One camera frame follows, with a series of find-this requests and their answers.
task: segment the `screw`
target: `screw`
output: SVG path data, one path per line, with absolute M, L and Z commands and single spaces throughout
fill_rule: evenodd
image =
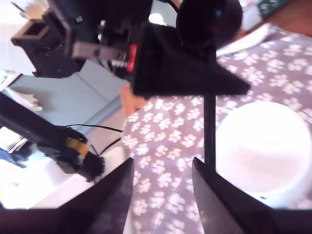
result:
M 76 17 L 76 23 L 81 23 L 82 22 L 82 16 Z

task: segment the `white bowl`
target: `white bowl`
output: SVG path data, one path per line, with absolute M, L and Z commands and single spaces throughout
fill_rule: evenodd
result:
M 271 207 L 287 207 L 312 190 L 312 141 L 305 122 L 284 105 L 246 104 L 216 132 L 216 169 Z

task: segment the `orange object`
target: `orange object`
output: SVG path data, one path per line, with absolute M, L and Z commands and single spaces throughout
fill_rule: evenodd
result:
M 132 115 L 149 101 L 145 100 L 143 97 L 132 94 L 130 91 L 130 83 L 122 87 L 120 96 L 125 117 Z

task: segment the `tablecloth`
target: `tablecloth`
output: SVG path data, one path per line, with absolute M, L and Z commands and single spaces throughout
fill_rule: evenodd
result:
M 312 130 L 312 39 L 272 29 L 265 42 L 219 59 L 252 88 L 218 97 L 217 127 L 235 108 L 272 101 L 297 112 Z M 123 143 L 135 159 L 131 210 L 138 234 L 203 233 L 191 175 L 193 158 L 203 158 L 203 123 L 197 96 L 155 97 L 127 119 Z

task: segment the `black triangular piece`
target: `black triangular piece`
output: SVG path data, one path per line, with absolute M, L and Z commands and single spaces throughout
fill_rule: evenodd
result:
M 175 28 L 148 23 L 131 85 L 138 95 L 239 95 L 249 84 L 216 62 L 215 49 L 199 56 L 181 45 Z
M 133 187 L 129 158 L 96 185 L 58 209 L 6 210 L 1 234 L 122 234 Z
M 233 186 L 198 158 L 193 160 L 192 176 L 205 233 L 274 233 L 270 207 Z
M 312 210 L 272 210 L 271 219 L 278 234 L 312 233 Z

